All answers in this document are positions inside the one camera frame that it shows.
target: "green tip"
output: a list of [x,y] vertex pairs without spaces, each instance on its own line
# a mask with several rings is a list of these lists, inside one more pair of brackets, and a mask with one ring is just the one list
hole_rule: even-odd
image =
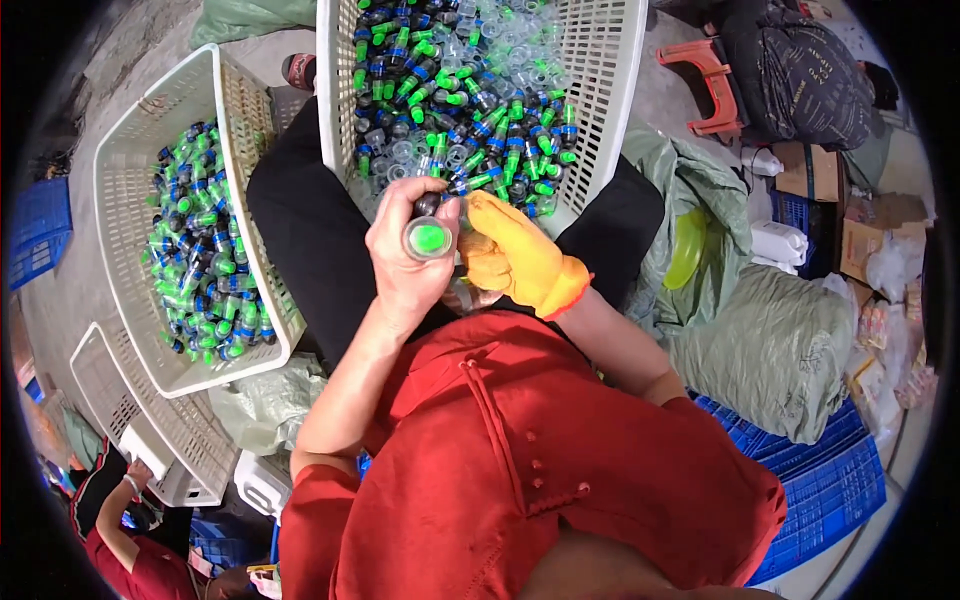
[[436,252],[444,246],[444,228],[436,225],[421,225],[410,232],[410,245],[421,254]]

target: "red top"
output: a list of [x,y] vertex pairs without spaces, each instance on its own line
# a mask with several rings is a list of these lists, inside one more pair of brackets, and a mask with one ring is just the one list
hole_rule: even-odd
[[145,536],[131,536],[140,551],[128,573],[94,527],[86,536],[86,556],[118,594],[127,600],[198,600],[207,578],[170,549]]
[[786,516],[780,481],[711,415],[604,386],[517,313],[407,346],[365,446],[379,452],[363,486],[320,465],[294,482],[284,600],[512,598],[558,516],[631,545],[678,588],[742,586]]

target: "yellow glove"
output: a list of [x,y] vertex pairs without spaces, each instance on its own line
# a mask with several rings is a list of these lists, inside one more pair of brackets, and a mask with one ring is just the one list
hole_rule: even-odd
[[533,306],[545,321],[580,299],[590,273],[579,258],[564,256],[530,219],[495,196],[478,190],[466,201],[474,231],[462,234],[457,248],[474,285]]

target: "foot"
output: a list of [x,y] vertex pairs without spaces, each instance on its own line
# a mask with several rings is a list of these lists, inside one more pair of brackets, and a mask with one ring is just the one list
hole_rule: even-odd
[[297,89],[314,91],[317,77],[317,57],[312,54],[292,54],[280,67],[283,79]]

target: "white plastic basket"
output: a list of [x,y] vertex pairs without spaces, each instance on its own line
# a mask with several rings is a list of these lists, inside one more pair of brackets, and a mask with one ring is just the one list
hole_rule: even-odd
[[[278,284],[263,240],[247,211],[245,190],[260,159],[257,134],[274,138],[267,86],[222,52],[200,48],[154,84],[110,129],[94,157],[94,203],[101,251],[117,310],[150,380],[165,397],[198,392],[284,365],[306,329],[303,317]],[[153,278],[140,254],[156,211],[144,203],[153,193],[151,165],[157,151],[191,123],[217,115],[230,196],[247,244],[250,270],[276,330],[276,344],[259,344],[237,359],[191,364],[157,334],[166,314],[153,293]]]
[[[577,161],[557,190],[557,211],[538,219],[554,239],[613,177],[640,65],[647,0],[554,0],[564,24],[564,65],[573,77],[566,100],[576,105]],[[353,160],[354,0],[317,3],[317,99],[324,164],[346,185]]]
[[70,370],[90,412],[115,446],[141,412],[177,460],[150,489],[167,506],[217,506],[239,455],[210,410],[206,393],[167,399],[156,392],[118,319],[90,324]]

